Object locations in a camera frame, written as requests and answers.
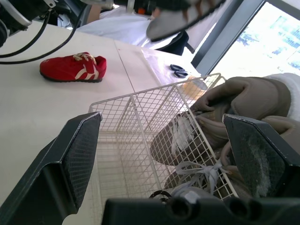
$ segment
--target red sneaker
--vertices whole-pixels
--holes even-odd
[[[106,72],[106,59],[88,52],[42,61],[41,75],[55,82],[100,82]]]

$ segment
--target white cloth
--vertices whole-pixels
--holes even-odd
[[[146,30],[151,22],[150,16],[126,13],[125,7],[119,7],[100,14],[100,19],[86,24],[77,31],[112,38],[128,44],[158,49],[168,45],[176,36],[162,41],[151,42]]]
[[[273,74],[266,78],[280,81],[287,86],[291,93],[291,106],[287,117],[300,122],[300,76],[285,73]]]

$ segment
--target white wire basket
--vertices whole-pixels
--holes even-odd
[[[97,154],[90,180],[94,223],[100,224],[101,212],[108,198],[149,198],[176,182],[175,166],[151,151],[155,137],[176,115],[190,112],[195,124],[192,132],[201,140],[204,151],[191,150],[184,161],[203,165],[216,163],[214,150],[197,124],[189,107],[206,90],[223,83],[221,74],[189,79],[134,94],[93,103],[89,112],[102,112]],[[215,196],[225,199],[237,196],[227,175],[219,175]]]

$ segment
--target window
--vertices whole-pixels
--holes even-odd
[[[265,3],[212,73],[234,76],[300,75],[300,21]]]

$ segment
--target tan shoe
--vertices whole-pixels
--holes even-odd
[[[258,77],[234,77],[199,98],[191,110],[212,149],[222,148],[228,137],[224,113],[261,120],[269,115],[287,116],[291,103],[288,88],[280,81]],[[208,146],[188,112],[177,115],[154,138],[152,157],[165,165],[181,161],[202,162]]]

